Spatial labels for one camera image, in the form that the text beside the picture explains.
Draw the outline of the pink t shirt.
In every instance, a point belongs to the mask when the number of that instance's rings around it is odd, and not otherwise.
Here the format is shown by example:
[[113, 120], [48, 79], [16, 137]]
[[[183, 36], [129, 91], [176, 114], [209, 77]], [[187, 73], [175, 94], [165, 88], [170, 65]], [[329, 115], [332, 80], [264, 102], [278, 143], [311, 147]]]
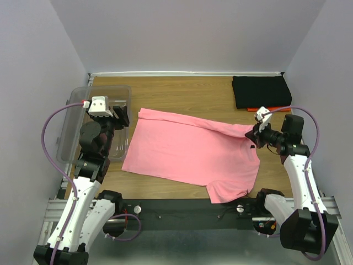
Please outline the pink t shirt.
[[228, 203], [259, 172], [251, 128], [142, 108], [122, 170], [206, 187], [211, 203]]

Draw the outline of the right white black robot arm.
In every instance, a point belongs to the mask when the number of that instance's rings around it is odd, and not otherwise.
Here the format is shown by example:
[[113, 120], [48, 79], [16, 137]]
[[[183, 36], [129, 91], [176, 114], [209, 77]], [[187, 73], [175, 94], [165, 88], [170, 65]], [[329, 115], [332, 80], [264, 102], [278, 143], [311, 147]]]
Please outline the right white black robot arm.
[[260, 216], [270, 213], [275, 218], [284, 248], [300, 251], [316, 261], [331, 243], [339, 226], [338, 218], [328, 213], [317, 190], [311, 167], [312, 152], [302, 143], [304, 119], [287, 114], [281, 130], [275, 131], [271, 117], [271, 111], [260, 108], [255, 114], [257, 124], [246, 137], [257, 148], [275, 148], [290, 179], [294, 206], [289, 206], [281, 192], [262, 189], [253, 204], [254, 211]]

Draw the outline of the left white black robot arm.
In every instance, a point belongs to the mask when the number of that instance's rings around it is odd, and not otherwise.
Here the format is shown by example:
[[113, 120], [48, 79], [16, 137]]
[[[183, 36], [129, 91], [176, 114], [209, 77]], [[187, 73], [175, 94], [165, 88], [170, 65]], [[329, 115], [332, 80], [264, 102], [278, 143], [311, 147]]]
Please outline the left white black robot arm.
[[122, 213], [120, 193], [97, 194], [108, 171], [115, 131], [129, 126], [127, 107], [85, 101], [80, 104], [91, 118], [79, 132], [81, 151], [70, 179], [71, 193], [47, 243], [36, 246], [38, 264], [87, 264], [89, 250], [109, 218]]

